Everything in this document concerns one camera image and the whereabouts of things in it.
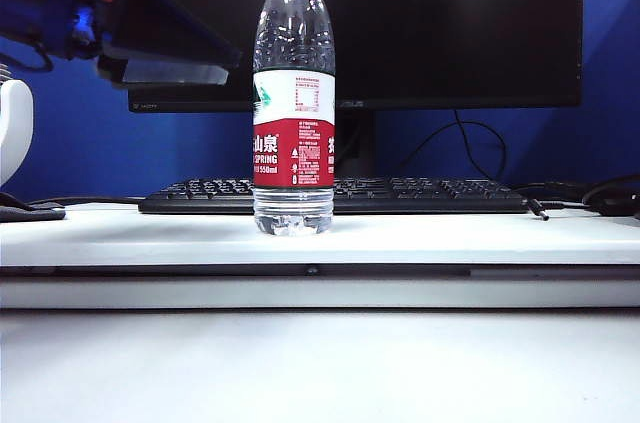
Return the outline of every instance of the blue partition wall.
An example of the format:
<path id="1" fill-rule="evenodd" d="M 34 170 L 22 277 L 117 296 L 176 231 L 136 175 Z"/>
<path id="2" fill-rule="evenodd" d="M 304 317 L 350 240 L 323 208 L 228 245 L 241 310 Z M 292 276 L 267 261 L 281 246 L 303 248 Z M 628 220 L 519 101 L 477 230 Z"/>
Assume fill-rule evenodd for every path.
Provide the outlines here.
<path id="1" fill-rule="evenodd" d="M 32 58 L 0 40 L 0 51 Z M 583 104 L 563 109 L 465 110 L 504 137 L 508 183 L 600 180 L 640 166 L 640 0 L 585 0 Z M 91 63 L 56 61 L 54 72 L 14 72 L 32 88 L 35 134 L 23 166 L 2 188 L 24 200 L 62 195 L 146 195 L 191 176 L 248 175 L 251 117 L 239 114 L 136 115 L 126 94 L 100 80 Z M 397 173 L 451 111 L 388 111 L 378 118 L 378 172 Z M 476 159 L 497 169 L 497 141 L 469 129 Z M 441 134 L 404 175 L 476 176 L 460 133 Z"/>

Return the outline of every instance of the monitor screen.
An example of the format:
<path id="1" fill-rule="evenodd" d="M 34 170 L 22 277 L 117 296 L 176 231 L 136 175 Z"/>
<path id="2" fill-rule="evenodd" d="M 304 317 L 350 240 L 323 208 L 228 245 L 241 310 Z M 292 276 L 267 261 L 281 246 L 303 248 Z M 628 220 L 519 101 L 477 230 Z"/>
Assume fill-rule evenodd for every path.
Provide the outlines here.
<path id="1" fill-rule="evenodd" d="M 133 111 L 248 111 L 264 0 L 177 0 L 243 52 L 225 86 L 130 92 Z M 324 0 L 337 108 L 577 105 L 582 0 Z"/>

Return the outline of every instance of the desk surface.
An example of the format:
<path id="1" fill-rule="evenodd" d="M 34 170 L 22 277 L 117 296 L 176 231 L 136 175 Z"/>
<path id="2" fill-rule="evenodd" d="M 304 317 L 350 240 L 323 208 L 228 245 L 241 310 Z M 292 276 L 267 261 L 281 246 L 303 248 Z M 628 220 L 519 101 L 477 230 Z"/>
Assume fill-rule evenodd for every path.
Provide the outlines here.
<path id="1" fill-rule="evenodd" d="M 3 423 L 636 423 L 640 315 L 0 313 Z"/>
<path id="2" fill-rule="evenodd" d="M 2 225 L 0 239 L 5 308 L 640 306 L 640 221 L 577 210 L 340 216 L 326 234 L 279 238 L 247 216 L 82 205 Z"/>
<path id="3" fill-rule="evenodd" d="M 259 263 L 640 263 L 640 221 L 579 210 L 532 214 L 338 216 L 331 231 L 261 234 L 248 216 L 143 215 L 80 205 L 63 221 L 0 227 L 3 266 Z"/>

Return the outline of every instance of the plastic bottle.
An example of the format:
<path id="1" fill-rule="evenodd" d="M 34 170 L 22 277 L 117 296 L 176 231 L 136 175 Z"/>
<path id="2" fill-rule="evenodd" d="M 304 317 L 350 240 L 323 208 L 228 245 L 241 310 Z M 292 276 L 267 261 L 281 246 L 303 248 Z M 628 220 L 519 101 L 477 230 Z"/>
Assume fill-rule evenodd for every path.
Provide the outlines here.
<path id="1" fill-rule="evenodd" d="M 266 0 L 254 69 L 254 213 L 273 235 L 333 215 L 335 51 L 323 0 Z"/>

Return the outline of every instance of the red label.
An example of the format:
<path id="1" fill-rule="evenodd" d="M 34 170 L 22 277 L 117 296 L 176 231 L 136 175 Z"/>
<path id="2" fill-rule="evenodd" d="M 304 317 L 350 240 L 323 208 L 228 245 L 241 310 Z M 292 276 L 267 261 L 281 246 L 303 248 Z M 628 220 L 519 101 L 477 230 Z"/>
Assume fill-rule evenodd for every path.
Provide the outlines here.
<path id="1" fill-rule="evenodd" d="M 321 188 L 333 185 L 334 126 L 324 120 L 283 119 L 254 126 L 256 186 Z"/>

